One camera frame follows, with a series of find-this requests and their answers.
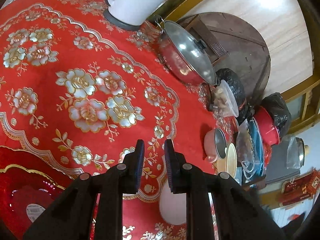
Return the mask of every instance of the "pot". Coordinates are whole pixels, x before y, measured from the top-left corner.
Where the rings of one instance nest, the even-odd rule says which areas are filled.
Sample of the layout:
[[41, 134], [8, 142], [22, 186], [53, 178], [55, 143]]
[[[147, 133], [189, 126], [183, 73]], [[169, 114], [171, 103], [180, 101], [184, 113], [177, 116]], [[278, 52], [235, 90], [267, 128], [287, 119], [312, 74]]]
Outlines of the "pot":
[[227, 140], [224, 132], [217, 128], [206, 133], [204, 136], [204, 151], [209, 163], [217, 159], [222, 160], [226, 157]]
[[162, 21], [164, 28], [159, 24], [159, 20], [156, 20], [161, 28], [158, 40], [159, 52], [173, 74], [188, 85], [198, 86], [203, 83], [219, 85], [220, 81], [204, 51], [207, 48], [205, 42], [197, 41], [175, 22]]

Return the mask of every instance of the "red plate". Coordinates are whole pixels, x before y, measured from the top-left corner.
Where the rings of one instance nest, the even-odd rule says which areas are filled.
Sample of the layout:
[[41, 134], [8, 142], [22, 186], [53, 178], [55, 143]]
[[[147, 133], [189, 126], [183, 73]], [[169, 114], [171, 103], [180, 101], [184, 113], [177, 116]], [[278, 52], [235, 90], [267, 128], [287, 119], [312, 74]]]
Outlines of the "red plate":
[[0, 218], [22, 239], [32, 222], [72, 182], [33, 154], [0, 147]]

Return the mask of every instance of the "table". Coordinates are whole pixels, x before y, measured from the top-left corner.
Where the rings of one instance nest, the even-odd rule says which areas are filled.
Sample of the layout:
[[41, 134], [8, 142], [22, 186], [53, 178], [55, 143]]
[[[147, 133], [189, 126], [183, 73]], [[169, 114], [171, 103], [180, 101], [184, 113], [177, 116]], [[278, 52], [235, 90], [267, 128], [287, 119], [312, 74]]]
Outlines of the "table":
[[185, 239], [185, 225], [168, 225], [159, 212], [164, 141], [214, 173], [202, 141], [217, 126], [231, 133], [230, 124], [217, 122], [198, 89], [160, 64], [150, 23], [124, 31], [103, 18], [106, 7], [104, 0], [17, 0], [0, 11], [0, 144], [75, 178], [106, 172], [143, 139], [141, 187], [124, 196], [123, 237]]

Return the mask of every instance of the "pot lid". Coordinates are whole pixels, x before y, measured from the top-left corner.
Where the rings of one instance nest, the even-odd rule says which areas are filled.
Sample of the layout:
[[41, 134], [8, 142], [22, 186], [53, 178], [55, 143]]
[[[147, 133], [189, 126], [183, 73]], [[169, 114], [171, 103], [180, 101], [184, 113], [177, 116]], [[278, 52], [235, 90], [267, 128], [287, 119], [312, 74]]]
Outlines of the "pot lid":
[[189, 32], [172, 21], [164, 22], [164, 30], [193, 70], [208, 84], [215, 85], [217, 83], [216, 73], [204, 51], [206, 46], [204, 42], [197, 41]]

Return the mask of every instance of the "red bowl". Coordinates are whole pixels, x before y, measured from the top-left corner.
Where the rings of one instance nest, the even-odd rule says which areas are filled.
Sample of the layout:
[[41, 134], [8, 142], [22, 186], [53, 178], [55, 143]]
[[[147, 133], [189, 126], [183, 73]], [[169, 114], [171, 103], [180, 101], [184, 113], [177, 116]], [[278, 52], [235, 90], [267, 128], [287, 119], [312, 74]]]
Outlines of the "red bowl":
[[270, 114], [262, 106], [253, 115], [256, 119], [262, 141], [270, 146], [279, 144], [280, 137], [277, 128], [273, 125], [273, 119]]
[[22, 239], [72, 180], [29, 152], [0, 147], [0, 219]]

